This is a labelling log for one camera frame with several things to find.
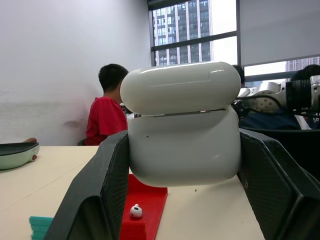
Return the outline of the white roller blind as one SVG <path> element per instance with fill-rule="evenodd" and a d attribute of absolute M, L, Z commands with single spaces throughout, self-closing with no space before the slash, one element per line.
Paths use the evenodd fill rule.
<path fill-rule="evenodd" d="M 320 56 L 320 0 L 239 0 L 243 66 Z"/>

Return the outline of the red plastic tray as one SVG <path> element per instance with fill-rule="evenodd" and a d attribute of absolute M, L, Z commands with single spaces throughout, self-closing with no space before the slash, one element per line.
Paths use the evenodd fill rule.
<path fill-rule="evenodd" d="M 145 185 L 130 174 L 118 240 L 156 240 L 167 196 L 166 187 Z M 135 204 L 143 210 L 141 218 L 130 217 L 130 209 Z"/>

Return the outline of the mint green electric pan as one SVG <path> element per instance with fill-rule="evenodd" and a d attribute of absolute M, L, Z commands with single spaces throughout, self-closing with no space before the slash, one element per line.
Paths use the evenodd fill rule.
<path fill-rule="evenodd" d="M 0 171 L 19 168 L 38 158 L 40 144 L 37 141 L 23 141 L 0 144 Z"/>

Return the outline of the person in red shirt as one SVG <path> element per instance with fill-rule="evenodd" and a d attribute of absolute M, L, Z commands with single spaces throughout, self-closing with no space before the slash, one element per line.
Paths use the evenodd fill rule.
<path fill-rule="evenodd" d="M 103 96 L 93 101 L 87 120 L 86 146 L 98 146 L 106 138 L 128 129 L 127 118 L 121 107 L 120 88 L 128 70 L 119 64 L 103 66 L 98 80 Z"/>

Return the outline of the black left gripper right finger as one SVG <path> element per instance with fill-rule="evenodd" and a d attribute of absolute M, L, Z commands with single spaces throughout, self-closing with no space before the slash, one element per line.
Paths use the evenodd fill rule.
<path fill-rule="evenodd" d="M 320 182 L 276 139 L 240 131 L 238 177 L 265 240 L 320 240 Z"/>

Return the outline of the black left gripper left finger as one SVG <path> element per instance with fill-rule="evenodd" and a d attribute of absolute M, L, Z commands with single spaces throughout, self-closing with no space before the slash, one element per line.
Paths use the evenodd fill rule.
<path fill-rule="evenodd" d="M 129 179 L 126 131 L 104 140 L 72 180 L 44 240 L 119 240 Z"/>

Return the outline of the dark window frame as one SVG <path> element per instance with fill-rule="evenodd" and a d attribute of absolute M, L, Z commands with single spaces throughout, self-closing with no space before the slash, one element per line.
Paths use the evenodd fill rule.
<path fill-rule="evenodd" d="M 153 11 L 178 5 L 184 0 L 152 0 L 148 2 L 151 35 L 151 63 L 156 66 L 155 52 L 158 50 L 183 47 L 198 43 L 213 43 L 213 60 L 239 65 L 243 68 L 246 84 L 254 86 L 261 82 L 278 82 L 290 78 L 296 71 L 308 65 L 320 65 L 320 55 L 299 59 L 276 61 L 265 64 L 244 66 L 241 63 L 240 7 L 239 0 L 212 0 L 211 26 L 213 35 L 193 40 L 160 46 L 154 45 Z"/>

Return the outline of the black-haired person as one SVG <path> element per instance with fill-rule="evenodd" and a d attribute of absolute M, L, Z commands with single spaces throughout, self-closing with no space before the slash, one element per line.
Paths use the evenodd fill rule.
<path fill-rule="evenodd" d="M 233 65 L 233 67 L 237 70 L 239 76 L 240 76 L 240 81 L 241 81 L 241 87 L 244 88 L 245 87 L 245 83 L 246 83 L 246 78 L 245 78 L 245 71 L 244 69 L 239 66 L 239 65 Z"/>

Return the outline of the white earbud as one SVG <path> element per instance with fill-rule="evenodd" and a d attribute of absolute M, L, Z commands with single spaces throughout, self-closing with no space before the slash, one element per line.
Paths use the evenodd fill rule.
<path fill-rule="evenodd" d="M 131 207 L 129 216 L 134 219 L 140 219 L 143 216 L 143 209 L 136 203 Z"/>

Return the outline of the black bin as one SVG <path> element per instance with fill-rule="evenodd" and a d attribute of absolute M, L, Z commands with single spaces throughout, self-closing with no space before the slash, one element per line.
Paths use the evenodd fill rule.
<path fill-rule="evenodd" d="M 320 129 L 270 130 L 244 127 L 280 142 L 293 159 L 320 182 Z"/>

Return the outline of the high-rise building outside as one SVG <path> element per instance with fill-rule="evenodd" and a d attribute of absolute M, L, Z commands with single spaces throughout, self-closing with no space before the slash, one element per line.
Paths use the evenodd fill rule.
<path fill-rule="evenodd" d="M 189 0 L 152 11 L 154 45 L 174 44 L 213 35 L 213 0 Z M 209 62 L 213 57 L 211 41 L 157 50 L 155 65 Z"/>

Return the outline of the teal stepped block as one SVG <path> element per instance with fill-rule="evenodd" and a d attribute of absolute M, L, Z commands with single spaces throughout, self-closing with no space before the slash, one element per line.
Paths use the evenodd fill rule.
<path fill-rule="evenodd" d="M 30 216 L 31 240 L 44 240 L 53 219 L 53 217 Z"/>

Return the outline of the white earbud charging case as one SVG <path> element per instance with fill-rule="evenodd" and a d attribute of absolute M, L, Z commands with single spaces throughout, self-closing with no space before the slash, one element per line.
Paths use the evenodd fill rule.
<path fill-rule="evenodd" d="M 210 185 L 233 178 L 241 165 L 237 70 L 225 62 L 136 69 L 120 87 L 130 169 L 152 187 Z"/>

